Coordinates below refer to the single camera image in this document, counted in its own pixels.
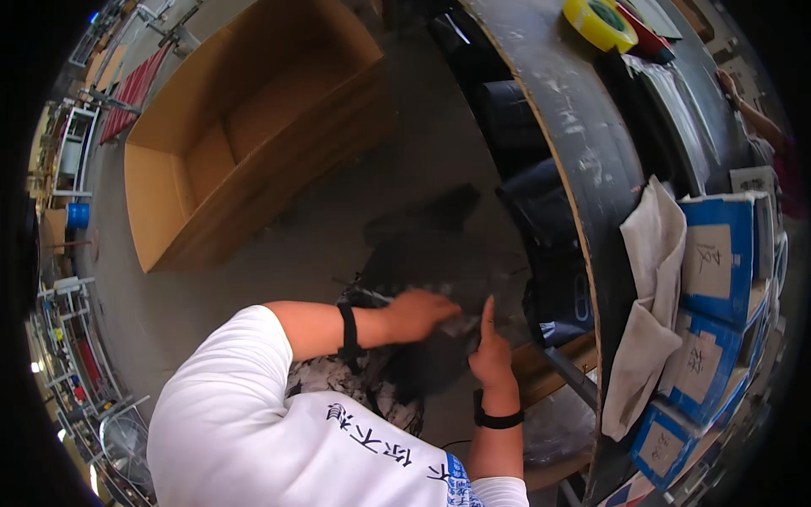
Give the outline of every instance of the black wristband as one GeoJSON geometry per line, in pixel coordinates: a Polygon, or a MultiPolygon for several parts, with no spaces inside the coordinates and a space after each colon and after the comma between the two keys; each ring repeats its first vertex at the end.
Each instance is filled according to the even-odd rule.
{"type": "Polygon", "coordinates": [[[494,430],[505,430],[524,422],[523,410],[519,410],[515,414],[507,415],[505,417],[493,417],[485,414],[484,409],[482,408],[483,396],[484,391],[481,389],[476,389],[473,392],[473,421],[476,423],[476,426],[484,426],[485,428],[491,428],[494,430]]]}
{"type": "Polygon", "coordinates": [[[366,351],[358,345],[358,328],[354,323],[354,313],[349,302],[338,304],[338,310],[344,318],[344,346],[338,349],[338,357],[344,361],[354,361],[362,357],[366,351]]]}

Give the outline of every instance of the clear plastic bag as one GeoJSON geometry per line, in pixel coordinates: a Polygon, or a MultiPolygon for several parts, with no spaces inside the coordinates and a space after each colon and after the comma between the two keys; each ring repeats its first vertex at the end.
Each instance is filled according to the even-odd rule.
{"type": "MultiPolygon", "coordinates": [[[[596,381],[596,370],[588,377],[596,381]]],[[[528,408],[524,417],[525,463],[551,466],[591,452],[594,411],[568,385],[528,408]]]]}

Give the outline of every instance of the concrete floor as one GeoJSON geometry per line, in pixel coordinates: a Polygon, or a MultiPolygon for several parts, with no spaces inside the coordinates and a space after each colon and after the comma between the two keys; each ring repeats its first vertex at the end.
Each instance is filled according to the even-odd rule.
{"type": "MultiPolygon", "coordinates": [[[[249,3],[208,0],[187,27],[203,40],[249,3]]],[[[189,4],[191,0],[178,0],[166,25],[171,26],[189,4]]],[[[124,75],[157,50],[158,40],[152,33],[139,39],[125,62],[124,75]]],[[[93,300],[101,335],[123,384],[136,399],[151,396],[140,406],[147,421],[163,384],[237,310],[276,299],[333,303],[343,289],[333,279],[350,280],[360,270],[371,253],[363,242],[363,225],[383,213],[470,182],[483,198],[467,230],[523,256],[517,232],[493,194],[499,185],[496,168],[433,42],[420,29],[399,41],[391,36],[379,40],[399,112],[396,135],[308,188],[283,217],[218,269],[143,274],[124,193],[127,133],[121,134],[118,145],[107,144],[94,152],[88,176],[94,192],[88,233],[98,228],[100,249],[95,261],[89,250],[81,253],[79,274],[96,277],[93,300]]],[[[179,58],[169,57],[155,89],[179,63],[179,58]]],[[[510,301],[497,304],[516,307],[522,291],[520,281],[509,291],[510,301]]],[[[521,339],[520,333],[511,336],[514,342],[521,339]]],[[[444,445],[471,438],[474,387],[475,380],[468,375],[428,400],[426,441],[444,445]]],[[[464,459],[467,447],[449,450],[464,459]]]]}

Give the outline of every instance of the black cable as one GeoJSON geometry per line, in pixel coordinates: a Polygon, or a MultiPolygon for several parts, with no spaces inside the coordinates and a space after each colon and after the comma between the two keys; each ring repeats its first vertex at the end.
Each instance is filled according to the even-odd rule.
{"type": "Polygon", "coordinates": [[[453,442],[448,442],[447,444],[440,447],[440,449],[445,450],[446,447],[450,447],[453,444],[464,444],[465,442],[470,442],[470,440],[454,440],[453,442]]]}

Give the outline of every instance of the yellow tape roll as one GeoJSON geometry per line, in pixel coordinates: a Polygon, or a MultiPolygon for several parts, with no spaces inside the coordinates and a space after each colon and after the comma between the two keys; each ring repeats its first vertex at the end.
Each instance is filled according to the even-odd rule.
{"type": "Polygon", "coordinates": [[[615,5],[612,0],[566,0],[563,16],[591,44],[603,51],[616,46],[626,53],[639,39],[615,5]]]}

